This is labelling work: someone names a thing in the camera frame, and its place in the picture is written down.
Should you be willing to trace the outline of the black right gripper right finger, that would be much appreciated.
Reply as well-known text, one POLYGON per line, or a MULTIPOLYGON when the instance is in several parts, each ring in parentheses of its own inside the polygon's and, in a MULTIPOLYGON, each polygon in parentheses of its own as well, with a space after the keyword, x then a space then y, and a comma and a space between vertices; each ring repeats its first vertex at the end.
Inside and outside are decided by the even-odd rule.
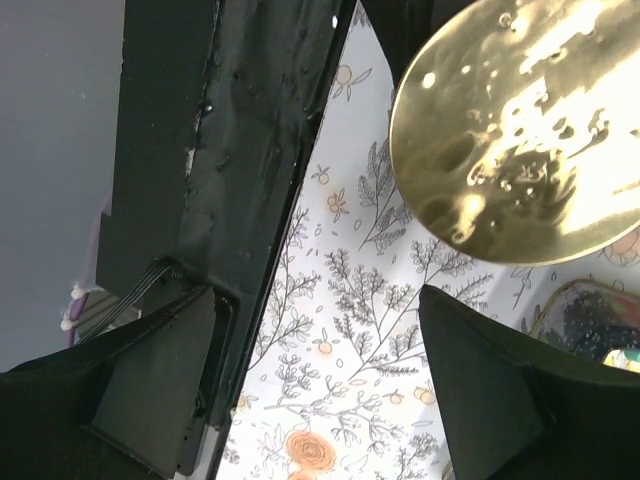
POLYGON ((600 325, 563 351, 421 289, 419 319, 459 479, 635 479, 639 377, 604 361, 639 345, 600 325))

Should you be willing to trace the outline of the black tin with star candies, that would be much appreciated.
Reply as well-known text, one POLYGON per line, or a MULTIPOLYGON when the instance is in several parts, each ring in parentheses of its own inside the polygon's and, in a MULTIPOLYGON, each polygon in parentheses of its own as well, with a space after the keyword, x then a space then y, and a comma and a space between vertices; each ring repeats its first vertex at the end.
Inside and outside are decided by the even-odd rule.
POLYGON ((639 296, 594 280, 571 281, 523 319, 521 331, 572 355, 637 373, 639 296))

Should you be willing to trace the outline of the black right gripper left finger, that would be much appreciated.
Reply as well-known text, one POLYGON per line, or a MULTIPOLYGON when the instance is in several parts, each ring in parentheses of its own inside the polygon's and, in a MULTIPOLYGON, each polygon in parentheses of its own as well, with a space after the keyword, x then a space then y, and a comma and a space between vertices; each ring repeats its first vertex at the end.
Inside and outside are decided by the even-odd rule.
POLYGON ((1 376, 4 479, 170 479, 215 324, 197 287, 93 340, 1 376))

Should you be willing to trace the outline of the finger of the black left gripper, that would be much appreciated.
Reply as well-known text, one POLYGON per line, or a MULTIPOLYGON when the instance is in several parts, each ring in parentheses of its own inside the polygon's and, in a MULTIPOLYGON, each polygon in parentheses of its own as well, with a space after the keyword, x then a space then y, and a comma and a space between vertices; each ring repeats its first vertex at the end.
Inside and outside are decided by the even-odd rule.
POLYGON ((363 0, 397 87, 410 61, 431 36, 433 0, 363 0))

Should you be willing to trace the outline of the gold jar lid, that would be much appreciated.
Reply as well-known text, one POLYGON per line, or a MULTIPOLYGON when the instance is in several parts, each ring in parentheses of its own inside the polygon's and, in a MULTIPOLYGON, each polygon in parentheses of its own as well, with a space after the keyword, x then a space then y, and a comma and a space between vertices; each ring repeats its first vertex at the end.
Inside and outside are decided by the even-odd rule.
POLYGON ((477 1, 409 64, 389 146, 432 235, 539 266, 639 224, 639 5, 477 1))

